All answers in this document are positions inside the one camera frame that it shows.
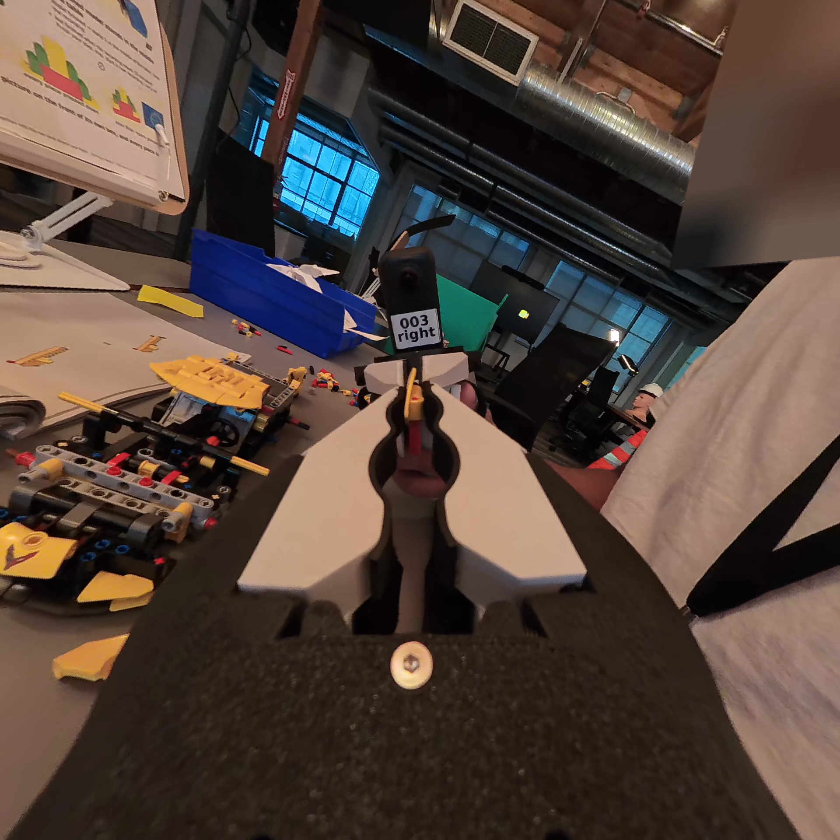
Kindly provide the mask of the wooden stick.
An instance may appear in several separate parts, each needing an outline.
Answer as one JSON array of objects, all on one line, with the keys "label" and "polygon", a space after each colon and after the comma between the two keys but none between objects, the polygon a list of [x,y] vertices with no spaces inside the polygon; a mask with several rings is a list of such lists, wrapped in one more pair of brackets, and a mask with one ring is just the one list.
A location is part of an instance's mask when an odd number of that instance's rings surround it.
[{"label": "wooden stick", "polygon": [[426,233],[430,230],[448,227],[456,220],[456,218],[456,215],[448,214],[444,216],[432,217],[427,220],[424,220],[423,222],[411,225],[397,236],[396,240],[391,245],[389,250],[404,249],[408,246],[408,242],[411,239],[411,237],[422,233]]}]

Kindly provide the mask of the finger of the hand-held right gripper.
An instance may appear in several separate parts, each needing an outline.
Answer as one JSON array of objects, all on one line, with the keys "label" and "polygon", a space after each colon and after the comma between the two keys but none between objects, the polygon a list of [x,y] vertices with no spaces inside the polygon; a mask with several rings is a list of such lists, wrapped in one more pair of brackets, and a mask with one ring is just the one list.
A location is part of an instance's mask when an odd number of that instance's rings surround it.
[{"label": "finger of the hand-held right gripper", "polygon": [[469,357],[466,354],[423,354],[421,357],[421,390],[436,384],[445,390],[469,379]]},{"label": "finger of the hand-held right gripper", "polygon": [[404,361],[388,359],[367,364],[363,369],[364,387],[373,394],[385,394],[404,387]]}]

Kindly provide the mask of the blue storage bin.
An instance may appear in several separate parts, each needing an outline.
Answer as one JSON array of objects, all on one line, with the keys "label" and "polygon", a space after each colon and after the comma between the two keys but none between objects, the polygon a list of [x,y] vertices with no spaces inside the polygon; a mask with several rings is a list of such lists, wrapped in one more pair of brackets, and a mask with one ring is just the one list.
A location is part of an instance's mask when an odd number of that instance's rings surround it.
[{"label": "blue storage bin", "polygon": [[193,230],[191,293],[323,359],[373,333],[374,304],[295,271],[261,248]]}]

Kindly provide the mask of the person's right hand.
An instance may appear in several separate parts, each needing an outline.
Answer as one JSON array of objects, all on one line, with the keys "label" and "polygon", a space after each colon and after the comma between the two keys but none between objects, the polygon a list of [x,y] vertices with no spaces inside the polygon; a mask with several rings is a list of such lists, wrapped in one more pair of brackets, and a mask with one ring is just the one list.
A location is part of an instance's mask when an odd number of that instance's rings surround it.
[{"label": "person's right hand", "polygon": [[431,449],[399,455],[392,478],[400,490],[412,497],[438,499],[446,492],[446,482],[434,468]]}]

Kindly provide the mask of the crumpled white paper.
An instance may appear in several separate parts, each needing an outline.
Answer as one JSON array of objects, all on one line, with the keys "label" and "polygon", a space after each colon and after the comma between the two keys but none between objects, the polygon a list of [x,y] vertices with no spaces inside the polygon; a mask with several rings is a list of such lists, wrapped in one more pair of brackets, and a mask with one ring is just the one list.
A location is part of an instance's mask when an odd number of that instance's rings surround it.
[{"label": "crumpled white paper", "polygon": [[302,266],[289,266],[272,263],[268,264],[267,267],[318,293],[322,293],[320,279],[335,277],[339,274],[336,269],[327,269],[310,264]]}]

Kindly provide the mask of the partly built yellow toy car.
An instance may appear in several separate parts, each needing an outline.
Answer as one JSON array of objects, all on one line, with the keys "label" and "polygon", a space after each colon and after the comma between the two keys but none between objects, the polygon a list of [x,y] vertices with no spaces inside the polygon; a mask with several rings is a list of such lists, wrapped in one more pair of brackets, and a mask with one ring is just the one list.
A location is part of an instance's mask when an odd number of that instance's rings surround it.
[{"label": "partly built yellow toy car", "polygon": [[2,601],[60,615],[145,606],[190,546],[218,525],[245,471],[298,394],[241,364],[193,355],[150,365],[170,387],[150,416],[70,401],[81,434],[15,454],[1,510]]}]

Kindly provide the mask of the grey desk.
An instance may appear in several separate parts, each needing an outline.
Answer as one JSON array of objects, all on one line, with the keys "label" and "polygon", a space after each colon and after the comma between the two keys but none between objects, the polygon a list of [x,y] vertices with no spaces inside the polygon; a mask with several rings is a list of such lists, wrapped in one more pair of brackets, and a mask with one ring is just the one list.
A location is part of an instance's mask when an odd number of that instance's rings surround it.
[{"label": "grey desk", "polygon": [[[187,293],[190,269],[182,262],[63,241],[56,247],[132,287],[162,285],[174,293],[185,293],[188,300],[201,302]],[[347,389],[355,387],[354,366],[378,355],[371,346],[362,344],[330,360],[321,360],[263,326],[259,326],[261,337],[238,336],[231,323],[234,317],[241,318],[238,311],[230,312],[204,301],[204,318],[190,318],[137,302],[137,294],[132,290],[114,297],[231,350],[251,354],[253,365],[266,373],[284,375],[294,363],[312,364],[316,370],[323,367],[337,375]],[[274,444],[260,451],[257,463],[271,469],[278,467],[282,459],[304,452],[353,413],[349,397],[311,387],[296,404],[292,415],[309,424],[311,430],[284,428]],[[52,674],[52,660],[81,644],[129,633],[137,619],[144,618],[148,611],[147,606],[107,615],[65,617],[2,602],[2,838],[60,766],[106,685],[104,681],[57,680]]]}]

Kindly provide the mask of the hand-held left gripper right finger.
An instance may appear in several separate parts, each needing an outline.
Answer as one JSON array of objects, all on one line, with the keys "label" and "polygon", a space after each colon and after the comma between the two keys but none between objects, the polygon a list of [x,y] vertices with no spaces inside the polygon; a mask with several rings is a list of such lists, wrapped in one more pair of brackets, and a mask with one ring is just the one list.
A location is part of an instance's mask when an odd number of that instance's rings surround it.
[{"label": "hand-held left gripper right finger", "polygon": [[519,444],[440,385],[425,383],[423,394],[446,478],[423,631],[468,634],[493,603],[579,590],[585,566]]}]

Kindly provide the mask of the yellow paper scrap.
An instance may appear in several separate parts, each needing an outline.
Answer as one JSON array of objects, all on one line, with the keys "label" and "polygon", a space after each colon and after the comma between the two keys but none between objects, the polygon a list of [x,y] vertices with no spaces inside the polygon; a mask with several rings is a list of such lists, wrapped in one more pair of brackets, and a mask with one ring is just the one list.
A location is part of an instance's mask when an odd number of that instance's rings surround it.
[{"label": "yellow paper scrap", "polygon": [[170,309],[174,312],[179,312],[189,318],[204,318],[203,305],[187,300],[186,298],[162,287],[143,285],[138,292],[137,300],[139,302],[153,303],[154,305],[163,306],[164,308]]}]

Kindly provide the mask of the printed instruction sheet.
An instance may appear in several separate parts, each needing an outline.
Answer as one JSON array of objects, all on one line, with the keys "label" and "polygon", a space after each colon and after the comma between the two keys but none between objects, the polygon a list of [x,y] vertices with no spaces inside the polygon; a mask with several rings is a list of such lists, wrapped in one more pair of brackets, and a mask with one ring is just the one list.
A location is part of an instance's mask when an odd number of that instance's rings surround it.
[{"label": "printed instruction sheet", "polygon": [[155,2],[2,2],[2,158],[184,200],[166,48]]}]

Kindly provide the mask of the large black monitor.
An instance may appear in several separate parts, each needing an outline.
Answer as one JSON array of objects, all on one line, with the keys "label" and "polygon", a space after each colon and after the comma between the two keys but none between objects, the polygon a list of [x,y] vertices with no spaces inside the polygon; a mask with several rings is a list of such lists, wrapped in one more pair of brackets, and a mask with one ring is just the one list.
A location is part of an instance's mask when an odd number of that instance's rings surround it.
[{"label": "large black monitor", "polygon": [[483,260],[469,289],[498,305],[494,330],[533,346],[559,304],[539,283],[507,267]]}]

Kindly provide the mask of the silver ventilation duct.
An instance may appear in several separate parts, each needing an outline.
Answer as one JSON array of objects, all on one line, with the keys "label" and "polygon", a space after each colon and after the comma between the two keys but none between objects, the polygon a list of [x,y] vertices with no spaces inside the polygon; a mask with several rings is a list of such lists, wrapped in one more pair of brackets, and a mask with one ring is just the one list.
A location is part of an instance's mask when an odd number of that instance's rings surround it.
[{"label": "silver ventilation duct", "polygon": [[516,94],[527,122],[616,173],[681,205],[696,150],[576,81],[532,63]]}]

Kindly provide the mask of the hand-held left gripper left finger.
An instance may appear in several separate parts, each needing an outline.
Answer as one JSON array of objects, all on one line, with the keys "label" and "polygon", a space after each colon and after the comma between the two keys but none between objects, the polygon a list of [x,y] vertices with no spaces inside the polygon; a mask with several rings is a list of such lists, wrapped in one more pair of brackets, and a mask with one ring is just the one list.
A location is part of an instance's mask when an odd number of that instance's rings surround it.
[{"label": "hand-held left gripper left finger", "polygon": [[311,446],[238,578],[246,593],[280,593],[335,604],[344,621],[371,596],[366,561],[385,526],[370,472],[392,427],[393,387]]}]

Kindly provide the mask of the open instruction booklet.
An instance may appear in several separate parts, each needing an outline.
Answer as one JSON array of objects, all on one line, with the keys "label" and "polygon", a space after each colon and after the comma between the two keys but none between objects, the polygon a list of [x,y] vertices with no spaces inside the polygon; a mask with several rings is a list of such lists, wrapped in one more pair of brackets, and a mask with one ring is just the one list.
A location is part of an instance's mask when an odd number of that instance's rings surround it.
[{"label": "open instruction booklet", "polygon": [[165,389],[152,363],[231,349],[107,292],[4,291],[1,295],[2,439],[26,438],[80,413],[69,392],[113,404]]}]

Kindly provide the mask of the yellow wheel arch panel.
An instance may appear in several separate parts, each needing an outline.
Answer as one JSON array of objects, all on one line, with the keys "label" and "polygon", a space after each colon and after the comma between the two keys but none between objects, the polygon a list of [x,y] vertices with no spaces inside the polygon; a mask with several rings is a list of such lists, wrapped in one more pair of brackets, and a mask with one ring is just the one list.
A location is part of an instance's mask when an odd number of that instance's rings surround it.
[{"label": "yellow wheel arch panel", "polygon": [[82,679],[90,682],[107,679],[129,636],[125,633],[73,648],[54,658],[52,675],[56,679]]}]

